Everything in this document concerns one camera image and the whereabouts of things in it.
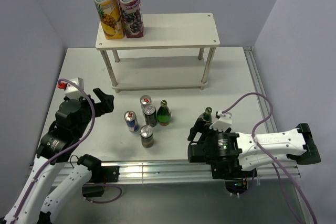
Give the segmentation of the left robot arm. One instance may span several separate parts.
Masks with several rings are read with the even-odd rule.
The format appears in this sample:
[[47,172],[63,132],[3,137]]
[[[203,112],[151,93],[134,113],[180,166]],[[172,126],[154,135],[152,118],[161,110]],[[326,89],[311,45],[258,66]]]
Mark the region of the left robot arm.
[[52,223],[66,198],[88,182],[103,180],[102,161],[89,154],[80,157],[77,165],[62,183],[51,191],[59,172],[79,143],[93,129],[95,119],[114,110],[114,96],[94,89],[99,102],[79,90],[75,99],[65,97],[55,120],[42,137],[29,178],[10,212],[1,223]]

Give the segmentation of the green bottle with label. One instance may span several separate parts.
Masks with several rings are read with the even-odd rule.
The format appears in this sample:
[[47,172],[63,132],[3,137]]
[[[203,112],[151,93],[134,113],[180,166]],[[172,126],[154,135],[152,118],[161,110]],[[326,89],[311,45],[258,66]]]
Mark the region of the green bottle with label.
[[205,122],[212,123],[212,108],[206,107],[205,111],[198,117]]

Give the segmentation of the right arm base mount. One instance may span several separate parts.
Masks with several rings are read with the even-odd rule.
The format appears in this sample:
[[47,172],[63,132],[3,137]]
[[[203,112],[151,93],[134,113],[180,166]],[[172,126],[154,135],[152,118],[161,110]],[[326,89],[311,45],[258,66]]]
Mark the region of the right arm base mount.
[[227,164],[211,164],[211,169],[212,178],[222,179],[230,196],[240,197],[248,192],[249,185],[251,185],[248,180],[251,179],[253,182],[257,177],[256,169],[243,171],[235,167],[230,170]]

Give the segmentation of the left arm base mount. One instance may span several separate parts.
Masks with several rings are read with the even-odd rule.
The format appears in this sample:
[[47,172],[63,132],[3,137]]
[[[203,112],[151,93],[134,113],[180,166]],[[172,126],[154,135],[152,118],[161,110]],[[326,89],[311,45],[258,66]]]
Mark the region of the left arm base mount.
[[[119,166],[102,166],[94,172],[89,184],[116,183],[119,177]],[[99,198],[107,189],[103,186],[83,186],[82,195],[86,198]]]

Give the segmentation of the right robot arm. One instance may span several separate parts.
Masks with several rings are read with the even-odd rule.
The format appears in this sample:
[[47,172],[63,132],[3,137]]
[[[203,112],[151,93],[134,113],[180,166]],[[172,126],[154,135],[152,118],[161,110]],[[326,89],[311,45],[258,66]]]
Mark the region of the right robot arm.
[[252,178],[257,176],[257,168],[275,162],[321,162],[307,123],[289,131],[256,135],[232,132],[231,125],[232,118],[225,115],[213,123],[197,119],[190,129],[188,161],[209,164],[213,179]]

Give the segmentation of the plain green glass bottle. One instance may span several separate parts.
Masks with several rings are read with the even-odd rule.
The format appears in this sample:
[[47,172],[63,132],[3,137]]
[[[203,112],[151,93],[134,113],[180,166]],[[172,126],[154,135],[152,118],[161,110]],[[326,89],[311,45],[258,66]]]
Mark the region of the plain green glass bottle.
[[171,121],[171,111],[167,106],[167,101],[162,100],[157,111],[157,120],[160,125],[167,126]]

